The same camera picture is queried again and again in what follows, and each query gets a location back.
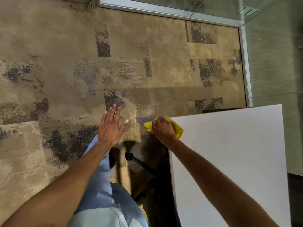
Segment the silver partition frame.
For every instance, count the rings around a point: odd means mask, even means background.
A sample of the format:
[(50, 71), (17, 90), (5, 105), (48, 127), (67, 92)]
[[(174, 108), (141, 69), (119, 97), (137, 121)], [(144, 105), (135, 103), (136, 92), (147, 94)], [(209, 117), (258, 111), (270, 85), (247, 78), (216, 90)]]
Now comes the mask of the silver partition frame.
[[(124, 9), (116, 9), (116, 8), (110, 8), (115, 10), (122, 10), (122, 11), (130, 11), (130, 10), (124, 10)], [(149, 14), (149, 15), (155, 15), (151, 13), (141, 12), (141, 11), (130, 11), (130, 12), (136, 12), (141, 14)], [(220, 26), (229, 26), (234, 27), (238, 29), (239, 32), (239, 39), (240, 39), (240, 54), (242, 59), (242, 68), (243, 68), (243, 76), (244, 76), (244, 88), (245, 88), (245, 98), (246, 98), (246, 106), (252, 107), (253, 106), (253, 99), (252, 99), (252, 86), (251, 86), (251, 80), (250, 80), (250, 73), (249, 73), (249, 62), (248, 62), (248, 48), (247, 48), (247, 39), (246, 39), (246, 32), (245, 32), (245, 23), (240, 23), (239, 21), (231, 21), (231, 20), (225, 20), (223, 19), (223, 22), (213, 22), (208, 21), (205, 19), (191, 19), (191, 18), (181, 18), (181, 17), (175, 17), (175, 16), (168, 16), (168, 15), (155, 15), (155, 16), (161, 16), (161, 17), (170, 17), (175, 19), (182, 19), (182, 20), (190, 20), (195, 22), (202, 22), (202, 23), (210, 23), (214, 25), (220, 25)]]

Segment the light blue trousers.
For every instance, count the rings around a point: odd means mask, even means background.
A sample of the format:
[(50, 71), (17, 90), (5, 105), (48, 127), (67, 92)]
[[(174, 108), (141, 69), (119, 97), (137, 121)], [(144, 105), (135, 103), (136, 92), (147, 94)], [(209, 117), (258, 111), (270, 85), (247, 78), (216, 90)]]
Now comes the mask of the light blue trousers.
[(110, 182), (108, 153), (99, 163), (74, 214), (88, 209), (115, 207), (121, 209), (127, 224), (134, 218), (142, 227), (149, 227), (141, 209), (128, 191), (120, 184)]

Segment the person's left forearm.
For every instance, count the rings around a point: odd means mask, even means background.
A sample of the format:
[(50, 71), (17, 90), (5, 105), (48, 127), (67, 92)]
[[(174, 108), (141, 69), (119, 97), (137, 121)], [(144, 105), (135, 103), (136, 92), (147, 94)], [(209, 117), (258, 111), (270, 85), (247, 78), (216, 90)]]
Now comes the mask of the person's left forearm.
[(112, 141), (97, 141), (60, 177), (19, 207), (1, 227), (66, 227)]

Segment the person's right forearm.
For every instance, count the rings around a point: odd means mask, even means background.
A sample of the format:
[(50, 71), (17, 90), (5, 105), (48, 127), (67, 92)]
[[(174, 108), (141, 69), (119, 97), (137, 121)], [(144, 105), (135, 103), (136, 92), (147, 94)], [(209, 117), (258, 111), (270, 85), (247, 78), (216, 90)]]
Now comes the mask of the person's right forearm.
[(169, 136), (162, 143), (187, 169), (229, 227), (279, 227), (252, 197), (177, 137)]

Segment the black table base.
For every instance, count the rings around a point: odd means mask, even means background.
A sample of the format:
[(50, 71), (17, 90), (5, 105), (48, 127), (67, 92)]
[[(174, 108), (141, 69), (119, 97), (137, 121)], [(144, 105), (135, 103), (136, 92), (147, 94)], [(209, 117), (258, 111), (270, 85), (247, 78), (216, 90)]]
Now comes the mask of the black table base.
[(130, 164), (137, 164), (139, 166), (141, 166), (142, 168), (144, 168), (146, 171), (150, 172), (152, 175), (157, 176), (157, 170), (150, 167), (148, 164), (146, 164), (145, 162), (143, 162), (142, 160), (136, 158), (133, 153), (130, 152), (126, 152), (125, 153), (125, 160), (130, 163)]

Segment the yellow cleaning cloth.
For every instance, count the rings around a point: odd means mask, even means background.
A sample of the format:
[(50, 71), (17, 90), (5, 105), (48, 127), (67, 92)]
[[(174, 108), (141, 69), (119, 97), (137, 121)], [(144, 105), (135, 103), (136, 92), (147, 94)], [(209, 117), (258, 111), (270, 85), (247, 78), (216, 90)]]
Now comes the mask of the yellow cleaning cloth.
[[(148, 122), (145, 122), (143, 123), (143, 126), (146, 127), (148, 129), (148, 131), (151, 131), (152, 130), (152, 122), (154, 120), (157, 120), (158, 117), (156, 117), (155, 119), (152, 119), (152, 120), (149, 120)], [(169, 122), (171, 123), (173, 129), (174, 129), (174, 133), (176, 135), (176, 137), (178, 139), (180, 139), (183, 135), (183, 128), (181, 128), (174, 120), (172, 120), (171, 118), (167, 117), (167, 116), (164, 116), (164, 118)]]

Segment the pale green shirt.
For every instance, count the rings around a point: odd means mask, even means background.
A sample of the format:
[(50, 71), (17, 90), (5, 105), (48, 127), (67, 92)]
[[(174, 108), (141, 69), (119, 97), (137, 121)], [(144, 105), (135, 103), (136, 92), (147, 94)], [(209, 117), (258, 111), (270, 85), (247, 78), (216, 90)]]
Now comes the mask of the pale green shirt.
[(142, 227), (132, 219), (129, 224), (120, 208), (88, 209), (74, 214), (67, 227)]

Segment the person's right hand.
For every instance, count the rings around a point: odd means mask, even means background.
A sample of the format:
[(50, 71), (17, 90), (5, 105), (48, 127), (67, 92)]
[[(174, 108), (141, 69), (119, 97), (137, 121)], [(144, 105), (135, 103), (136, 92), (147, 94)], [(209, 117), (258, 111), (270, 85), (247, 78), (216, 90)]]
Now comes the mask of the person's right hand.
[(169, 129), (159, 129), (159, 130), (152, 130), (155, 134), (155, 136), (158, 138), (158, 140), (165, 145), (168, 149), (172, 149), (175, 145), (176, 141), (178, 140), (174, 129), (169, 123)]

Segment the glass partition panel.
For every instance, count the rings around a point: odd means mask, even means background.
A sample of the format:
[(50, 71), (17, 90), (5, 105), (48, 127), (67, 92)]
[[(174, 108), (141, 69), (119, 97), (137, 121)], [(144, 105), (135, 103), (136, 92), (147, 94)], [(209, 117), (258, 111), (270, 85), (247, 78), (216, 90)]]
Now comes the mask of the glass partition panel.
[(246, 23), (281, 0), (99, 0), (101, 7), (155, 15)]

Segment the person's left hand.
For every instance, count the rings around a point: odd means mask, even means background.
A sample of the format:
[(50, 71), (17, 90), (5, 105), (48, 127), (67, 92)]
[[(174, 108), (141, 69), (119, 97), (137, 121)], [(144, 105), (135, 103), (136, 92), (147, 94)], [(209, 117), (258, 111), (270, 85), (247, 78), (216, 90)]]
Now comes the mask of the person's left hand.
[(116, 113), (113, 122), (110, 122), (110, 108), (107, 110), (107, 116), (104, 124), (98, 129), (98, 142), (110, 149), (116, 145), (122, 136), (119, 136), (119, 119), (121, 108), (116, 105)]

